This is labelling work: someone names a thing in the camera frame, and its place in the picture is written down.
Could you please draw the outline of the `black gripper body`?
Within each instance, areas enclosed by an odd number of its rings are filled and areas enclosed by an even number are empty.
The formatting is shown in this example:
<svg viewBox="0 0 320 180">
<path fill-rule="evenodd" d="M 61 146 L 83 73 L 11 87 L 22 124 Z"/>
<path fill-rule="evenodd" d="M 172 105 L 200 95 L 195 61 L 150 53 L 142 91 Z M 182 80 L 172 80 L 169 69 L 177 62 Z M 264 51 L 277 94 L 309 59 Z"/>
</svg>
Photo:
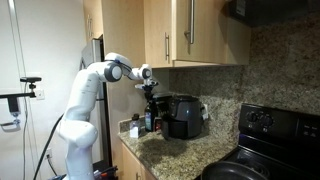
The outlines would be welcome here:
<svg viewBox="0 0 320 180">
<path fill-rule="evenodd" d="M 158 85 L 158 82 L 153 79 L 146 79 L 142 84 L 136 84 L 136 89 L 141 89 L 144 91 L 144 96 L 147 100 L 150 100 L 153 96 L 152 90 L 155 86 Z"/>
</svg>

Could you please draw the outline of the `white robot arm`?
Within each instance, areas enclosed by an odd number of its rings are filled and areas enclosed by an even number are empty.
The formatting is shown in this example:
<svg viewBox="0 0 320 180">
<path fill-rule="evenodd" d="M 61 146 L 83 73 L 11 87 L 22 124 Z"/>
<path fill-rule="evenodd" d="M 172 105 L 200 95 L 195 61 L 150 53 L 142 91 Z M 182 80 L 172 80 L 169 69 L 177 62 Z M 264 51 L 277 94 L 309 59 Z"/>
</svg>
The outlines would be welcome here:
<svg viewBox="0 0 320 180">
<path fill-rule="evenodd" d="M 63 180 L 95 180 L 92 146 L 98 130 L 90 123 L 90 114 L 101 83 L 117 82 L 123 76 L 143 80 L 143 84 L 137 85 L 138 89 L 156 85 L 149 64 L 134 68 L 127 57 L 114 52 L 108 53 L 103 62 L 91 63 L 77 73 L 66 110 L 57 126 L 57 133 L 67 143 L 67 173 Z"/>
</svg>

